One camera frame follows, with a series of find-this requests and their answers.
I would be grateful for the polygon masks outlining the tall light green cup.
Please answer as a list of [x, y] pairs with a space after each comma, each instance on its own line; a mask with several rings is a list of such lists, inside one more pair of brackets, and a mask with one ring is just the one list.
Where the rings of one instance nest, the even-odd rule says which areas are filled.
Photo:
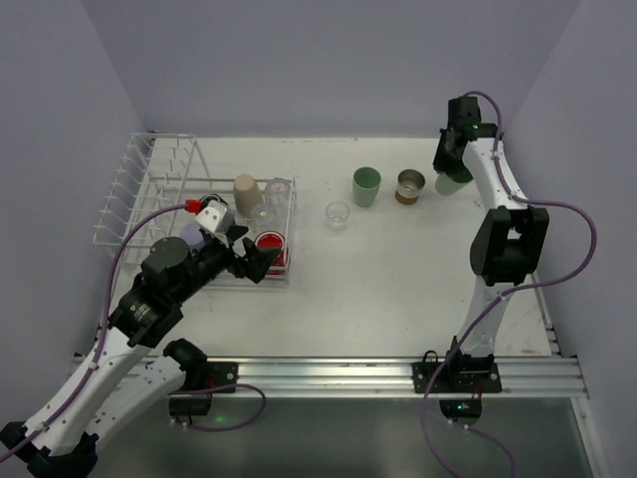
[[450, 196], [461, 190], [467, 182], [457, 182], [445, 173], [440, 173], [435, 180], [436, 191], [443, 196]]

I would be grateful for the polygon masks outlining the clear glass back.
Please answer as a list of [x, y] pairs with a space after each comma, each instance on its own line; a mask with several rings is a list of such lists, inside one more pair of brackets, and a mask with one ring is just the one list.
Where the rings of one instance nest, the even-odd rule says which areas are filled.
[[277, 209], [286, 209], [289, 205], [291, 183], [284, 178], [275, 177], [265, 186], [267, 202]]

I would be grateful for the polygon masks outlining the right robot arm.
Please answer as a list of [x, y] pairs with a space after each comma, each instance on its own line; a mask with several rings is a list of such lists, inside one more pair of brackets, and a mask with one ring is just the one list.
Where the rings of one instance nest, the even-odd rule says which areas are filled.
[[449, 101], [433, 160], [439, 194], [474, 183], [485, 210], [469, 252], [473, 297], [444, 360], [428, 374], [433, 393], [501, 391], [496, 337], [511, 290], [537, 267], [549, 224], [545, 209], [526, 203], [505, 159], [502, 124], [483, 121], [480, 97], [468, 92]]

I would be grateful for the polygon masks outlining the lavender plastic cup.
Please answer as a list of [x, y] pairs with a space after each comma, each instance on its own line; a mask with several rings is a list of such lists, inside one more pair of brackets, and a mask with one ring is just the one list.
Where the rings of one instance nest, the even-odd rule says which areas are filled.
[[205, 245], [203, 232], [195, 222], [186, 224], [180, 230], [179, 237], [186, 242], [191, 251], [199, 251]]

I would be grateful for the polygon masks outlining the small clear faceted glass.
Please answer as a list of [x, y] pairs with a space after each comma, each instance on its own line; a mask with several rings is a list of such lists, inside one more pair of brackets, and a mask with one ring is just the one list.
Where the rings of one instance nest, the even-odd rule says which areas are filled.
[[334, 201], [325, 209], [327, 224], [335, 231], [344, 230], [347, 227], [349, 215], [349, 207], [341, 201]]

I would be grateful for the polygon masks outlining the tall beige cup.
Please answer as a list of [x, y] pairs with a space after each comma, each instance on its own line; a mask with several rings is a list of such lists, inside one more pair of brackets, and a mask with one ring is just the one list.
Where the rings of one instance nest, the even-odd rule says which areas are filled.
[[233, 195], [237, 212], [245, 218], [251, 218], [253, 209], [263, 203], [260, 187], [250, 174], [241, 174], [234, 179]]

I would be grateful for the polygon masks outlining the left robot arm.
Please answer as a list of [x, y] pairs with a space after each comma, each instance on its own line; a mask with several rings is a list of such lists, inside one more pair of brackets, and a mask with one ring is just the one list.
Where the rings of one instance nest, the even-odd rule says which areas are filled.
[[131, 289], [102, 325], [94, 349], [65, 385], [35, 415], [4, 426], [1, 441], [34, 477], [86, 477], [99, 449], [128, 420], [162, 396], [180, 389], [199, 392], [206, 381], [206, 355], [190, 342], [170, 342], [162, 355], [128, 385], [120, 382], [182, 319], [183, 304], [228, 271], [259, 283], [280, 256], [233, 226], [244, 255], [209, 237], [191, 250], [179, 237], [153, 244]]

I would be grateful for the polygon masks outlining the clear glass front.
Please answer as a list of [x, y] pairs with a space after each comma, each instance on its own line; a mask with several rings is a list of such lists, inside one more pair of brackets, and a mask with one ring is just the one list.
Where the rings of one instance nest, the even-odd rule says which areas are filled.
[[264, 232], [280, 232], [282, 228], [278, 209], [270, 203], [256, 205], [251, 211], [252, 229], [259, 235]]

